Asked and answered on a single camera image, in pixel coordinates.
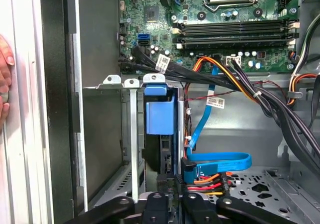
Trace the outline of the person's right hand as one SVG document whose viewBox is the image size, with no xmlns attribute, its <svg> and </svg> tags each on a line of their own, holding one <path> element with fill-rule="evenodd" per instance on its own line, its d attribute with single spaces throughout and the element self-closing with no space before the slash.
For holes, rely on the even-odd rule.
<svg viewBox="0 0 320 224">
<path fill-rule="evenodd" d="M 5 121 L 10 112 L 10 104 L 8 102 L 0 104 L 0 131 L 2 131 Z"/>
</svg>

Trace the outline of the person's left hand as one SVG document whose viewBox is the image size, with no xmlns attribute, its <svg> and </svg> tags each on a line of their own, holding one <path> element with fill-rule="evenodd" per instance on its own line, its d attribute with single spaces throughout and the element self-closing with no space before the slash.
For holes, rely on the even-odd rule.
<svg viewBox="0 0 320 224">
<path fill-rule="evenodd" d="M 12 84 L 10 66 L 15 65 L 13 51 L 5 38 L 0 36 L 0 92 L 7 93 Z"/>
</svg>

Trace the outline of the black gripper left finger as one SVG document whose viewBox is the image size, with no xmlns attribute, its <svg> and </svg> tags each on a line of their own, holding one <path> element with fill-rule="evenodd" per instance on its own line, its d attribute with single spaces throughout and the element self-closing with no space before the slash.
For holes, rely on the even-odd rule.
<svg viewBox="0 0 320 224">
<path fill-rule="evenodd" d="M 118 196 L 66 223 L 167 224 L 170 215 L 170 181 L 173 180 L 173 174 L 159 174 L 156 191 L 142 193 L 138 201 L 128 196 Z"/>
</svg>

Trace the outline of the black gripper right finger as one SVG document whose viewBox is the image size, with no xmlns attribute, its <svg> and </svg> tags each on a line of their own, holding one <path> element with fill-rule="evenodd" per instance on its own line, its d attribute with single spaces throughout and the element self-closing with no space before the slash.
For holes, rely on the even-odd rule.
<svg viewBox="0 0 320 224">
<path fill-rule="evenodd" d="M 227 194 L 225 175 L 202 176 L 186 184 L 175 176 L 182 210 L 194 224 L 290 224 L 292 221 Z"/>
</svg>

